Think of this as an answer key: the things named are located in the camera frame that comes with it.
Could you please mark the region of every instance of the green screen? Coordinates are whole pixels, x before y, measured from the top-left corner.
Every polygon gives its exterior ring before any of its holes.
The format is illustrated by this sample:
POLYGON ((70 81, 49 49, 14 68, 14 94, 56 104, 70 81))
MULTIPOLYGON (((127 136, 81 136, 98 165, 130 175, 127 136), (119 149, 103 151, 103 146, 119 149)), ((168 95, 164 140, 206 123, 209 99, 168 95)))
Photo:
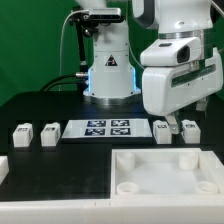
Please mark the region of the green screen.
MULTIPOLYGON (((156 31, 145 30, 133 20, 128 3, 130 42, 136 58, 156 39, 156 31)), ((20 92, 38 91, 44 84, 59 76, 61 29, 73 0, 1 0, 0 7, 0 105, 20 92)), ((127 3, 110 3, 126 14, 127 3)), ((224 19, 214 27, 214 43, 224 46, 224 19)), ((75 27, 66 26, 62 74, 79 70, 75 27)), ((85 40, 89 66, 92 59, 92 40, 85 40)), ((141 69, 137 68, 137 84, 141 87, 141 69)), ((75 86, 64 87, 73 90, 75 86)))

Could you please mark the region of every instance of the warning label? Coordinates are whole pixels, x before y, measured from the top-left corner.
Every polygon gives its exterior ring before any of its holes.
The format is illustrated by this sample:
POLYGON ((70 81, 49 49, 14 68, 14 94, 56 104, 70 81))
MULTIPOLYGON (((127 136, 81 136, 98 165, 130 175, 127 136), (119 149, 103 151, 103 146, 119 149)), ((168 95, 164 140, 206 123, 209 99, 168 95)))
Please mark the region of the warning label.
POLYGON ((113 55, 110 56, 105 66, 118 66, 113 55))

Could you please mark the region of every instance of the black table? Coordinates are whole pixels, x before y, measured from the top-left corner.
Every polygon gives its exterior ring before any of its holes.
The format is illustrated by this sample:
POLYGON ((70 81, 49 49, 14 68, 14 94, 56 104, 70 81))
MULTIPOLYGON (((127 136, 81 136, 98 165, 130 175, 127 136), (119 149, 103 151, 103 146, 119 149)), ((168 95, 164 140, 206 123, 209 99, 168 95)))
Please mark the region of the black table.
POLYGON ((0 201, 33 201, 110 197, 112 148, 187 148, 214 151, 224 160, 224 102, 210 97, 208 110, 195 105, 180 111, 180 120, 195 120, 201 144, 187 145, 173 136, 172 145, 157 145, 153 138, 91 138, 60 140, 57 147, 41 147, 40 133, 47 123, 59 122, 62 132, 68 120, 147 118, 142 102, 124 106, 99 106, 84 102, 76 92, 28 92, 0 107, 0 155, 7 155, 10 172, 0 186, 0 201), (34 138, 29 148, 14 148, 12 133, 22 123, 32 123, 34 138))

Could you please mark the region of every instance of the cable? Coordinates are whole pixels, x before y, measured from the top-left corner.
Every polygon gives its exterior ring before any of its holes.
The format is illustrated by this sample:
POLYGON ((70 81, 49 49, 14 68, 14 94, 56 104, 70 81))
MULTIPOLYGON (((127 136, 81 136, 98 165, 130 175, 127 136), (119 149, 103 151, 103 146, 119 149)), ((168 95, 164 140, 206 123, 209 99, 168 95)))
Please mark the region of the cable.
POLYGON ((55 87, 55 86, 61 86, 61 85, 70 85, 70 84, 79 84, 79 83, 82 83, 82 82, 59 82, 59 83, 55 83, 55 84, 53 84, 53 85, 51 85, 51 86, 49 86, 47 89, 46 89, 46 91, 49 91, 49 90, 51 90, 53 87, 55 87))
POLYGON ((224 12, 223 10, 214 2, 212 1, 212 6, 216 9, 216 11, 222 16, 224 17, 224 12))
POLYGON ((51 80, 50 82, 48 82, 47 84, 45 84, 41 89, 40 92, 44 91, 46 88, 48 88, 50 85, 52 85, 53 83, 57 82, 57 81, 61 81, 63 79, 67 79, 67 78, 75 78, 76 75, 63 75, 61 77, 57 77, 53 80, 51 80))
MULTIPOLYGON (((127 1, 127 4, 126 4, 126 21, 127 21, 127 23, 129 22, 129 21, 128 21, 128 12, 129 12, 128 7, 129 7, 129 5, 128 5, 128 1, 127 1)), ((131 44, 129 44, 129 50, 130 50, 130 53, 131 53, 131 57, 132 57, 132 59, 135 61, 135 63, 136 63, 142 70, 145 70, 144 66, 141 65, 141 63, 136 59, 135 55, 133 54, 133 51, 132 51, 132 48, 131 48, 131 44)))
POLYGON ((65 19, 65 21, 63 23, 62 31, 61 31, 61 41, 60 41, 60 67, 59 67, 59 77, 62 76, 62 65, 63 65, 63 57, 62 57, 62 55, 63 55, 63 42, 64 42, 64 35, 65 35, 66 23, 68 22, 68 20, 69 20, 69 18, 71 16, 74 16, 74 15, 76 15, 78 13, 85 13, 85 12, 88 12, 88 10, 79 10, 79 11, 72 12, 72 13, 70 13, 66 17, 66 19, 65 19))

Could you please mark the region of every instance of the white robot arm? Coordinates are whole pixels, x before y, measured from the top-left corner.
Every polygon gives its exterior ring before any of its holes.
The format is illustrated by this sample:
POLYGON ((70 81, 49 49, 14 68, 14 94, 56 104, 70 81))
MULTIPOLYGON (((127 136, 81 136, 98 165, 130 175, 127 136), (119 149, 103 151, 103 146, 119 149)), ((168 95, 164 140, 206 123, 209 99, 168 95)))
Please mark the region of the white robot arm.
POLYGON ((169 115, 221 89, 222 61, 210 38, 211 0, 132 3, 141 25, 159 28, 159 39, 141 54, 141 63, 147 67, 142 92, 149 114, 169 115))

